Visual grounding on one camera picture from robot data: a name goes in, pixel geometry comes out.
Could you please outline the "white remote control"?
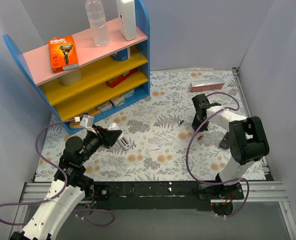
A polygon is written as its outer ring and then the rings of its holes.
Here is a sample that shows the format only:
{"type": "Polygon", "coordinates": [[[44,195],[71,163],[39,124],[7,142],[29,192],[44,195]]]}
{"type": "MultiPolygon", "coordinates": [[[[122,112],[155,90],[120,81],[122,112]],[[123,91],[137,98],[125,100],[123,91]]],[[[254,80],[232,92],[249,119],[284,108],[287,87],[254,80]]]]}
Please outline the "white remote control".
{"type": "MultiPolygon", "coordinates": [[[[109,131],[120,131],[121,129],[118,127],[118,125],[114,122],[108,127],[109,131]]],[[[130,148],[129,141],[124,137],[123,132],[120,133],[120,135],[117,138],[118,145],[122,148],[122,150],[127,151],[130,148]]]]}

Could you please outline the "white battery cover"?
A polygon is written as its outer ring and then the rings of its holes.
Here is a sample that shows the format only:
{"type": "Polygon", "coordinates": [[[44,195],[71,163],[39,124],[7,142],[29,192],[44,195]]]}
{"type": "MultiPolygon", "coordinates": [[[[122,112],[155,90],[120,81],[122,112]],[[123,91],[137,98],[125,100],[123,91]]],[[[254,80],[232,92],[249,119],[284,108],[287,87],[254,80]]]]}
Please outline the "white battery cover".
{"type": "Polygon", "coordinates": [[[156,151],[159,150],[159,146],[158,145],[150,145],[149,147],[147,147],[148,151],[156,151]]]}

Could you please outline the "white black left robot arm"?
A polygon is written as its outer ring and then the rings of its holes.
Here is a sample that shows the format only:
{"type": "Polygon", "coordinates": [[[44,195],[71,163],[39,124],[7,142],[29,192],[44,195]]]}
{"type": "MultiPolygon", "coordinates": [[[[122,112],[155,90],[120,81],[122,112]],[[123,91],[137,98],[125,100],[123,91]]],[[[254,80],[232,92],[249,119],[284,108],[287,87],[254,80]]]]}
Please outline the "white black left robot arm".
{"type": "Polygon", "coordinates": [[[92,126],[85,138],[73,136],[65,143],[48,193],[33,217],[20,231],[11,235],[12,240],[54,240],[61,227],[82,200],[95,194],[94,180],[85,176],[84,163],[99,149],[109,149],[118,143],[123,149],[128,141],[116,123],[108,128],[92,126]]]}

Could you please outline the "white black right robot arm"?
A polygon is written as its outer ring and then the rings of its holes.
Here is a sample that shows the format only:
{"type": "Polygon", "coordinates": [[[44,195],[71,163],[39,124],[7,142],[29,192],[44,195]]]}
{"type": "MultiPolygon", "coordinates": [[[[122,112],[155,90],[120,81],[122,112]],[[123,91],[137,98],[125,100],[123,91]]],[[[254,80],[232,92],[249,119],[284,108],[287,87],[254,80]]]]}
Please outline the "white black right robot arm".
{"type": "Polygon", "coordinates": [[[193,179],[203,185],[214,186],[215,195],[220,199],[232,193],[232,185],[240,182],[243,174],[255,162],[269,153],[269,145],[262,125],[257,116],[246,117],[235,112],[238,108],[224,107],[217,102],[210,103],[205,94],[192,98],[195,116],[192,122],[194,134],[186,151],[186,167],[193,179]],[[190,170],[188,159],[193,139],[199,132],[208,130],[208,124],[214,123],[229,133],[231,158],[216,176],[215,182],[197,179],[190,170]]]}

